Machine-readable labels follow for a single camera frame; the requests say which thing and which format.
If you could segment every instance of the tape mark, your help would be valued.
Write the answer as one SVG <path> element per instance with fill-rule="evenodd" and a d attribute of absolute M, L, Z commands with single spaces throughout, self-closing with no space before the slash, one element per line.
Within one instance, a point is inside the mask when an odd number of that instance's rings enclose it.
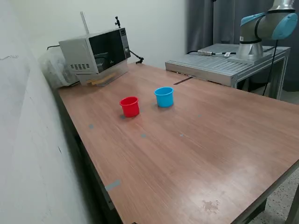
<path fill-rule="evenodd" d="M 113 188 L 115 188 L 116 186 L 120 185 L 121 184 L 121 181 L 120 180 L 116 180 L 114 181 L 113 183 L 107 185 L 105 187 L 106 191 L 109 191 L 109 190 L 112 190 Z"/>

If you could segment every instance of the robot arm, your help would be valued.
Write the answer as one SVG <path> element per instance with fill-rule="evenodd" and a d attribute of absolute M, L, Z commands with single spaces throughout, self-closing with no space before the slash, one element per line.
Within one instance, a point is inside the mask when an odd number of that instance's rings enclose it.
<path fill-rule="evenodd" d="M 244 17 L 241 20 L 240 47 L 237 57 L 255 60 L 263 56 L 262 39 L 282 40 L 296 28 L 298 16 L 294 0 L 274 0 L 266 13 Z"/>

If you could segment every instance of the metal table leg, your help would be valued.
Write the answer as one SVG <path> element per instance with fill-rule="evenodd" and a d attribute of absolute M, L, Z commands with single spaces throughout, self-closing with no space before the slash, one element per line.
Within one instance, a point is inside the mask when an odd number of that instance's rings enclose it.
<path fill-rule="evenodd" d="M 279 61 L 273 65 L 271 75 L 271 86 L 269 91 L 269 97 L 274 99 L 280 99 L 282 87 L 285 79 L 285 69 L 288 63 L 288 57 Z"/>
<path fill-rule="evenodd" d="M 285 224 L 298 224 L 299 223 L 299 187 L 297 187 L 296 194 Z"/>

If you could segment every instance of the plastic cup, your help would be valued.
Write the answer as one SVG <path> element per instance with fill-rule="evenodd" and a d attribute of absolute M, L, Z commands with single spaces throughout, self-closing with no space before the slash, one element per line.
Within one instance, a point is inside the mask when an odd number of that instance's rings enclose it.
<path fill-rule="evenodd" d="M 122 106 L 123 115 L 127 118 L 135 117 L 139 114 L 138 98 L 127 97 L 120 101 Z"/>
<path fill-rule="evenodd" d="M 154 94 L 156 95 L 159 107 L 169 107 L 173 105 L 173 88 L 161 87 L 156 89 Z"/>

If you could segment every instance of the plastic bag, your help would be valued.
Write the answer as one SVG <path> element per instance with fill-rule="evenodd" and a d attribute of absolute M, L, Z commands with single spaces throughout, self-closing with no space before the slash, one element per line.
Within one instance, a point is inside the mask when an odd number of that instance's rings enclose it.
<path fill-rule="evenodd" d="M 69 86 L 78 81 L 76 75 L 69 72 L 60 47 L 47 50 L 38 62 L 43 75 L 53 89 Z"/>

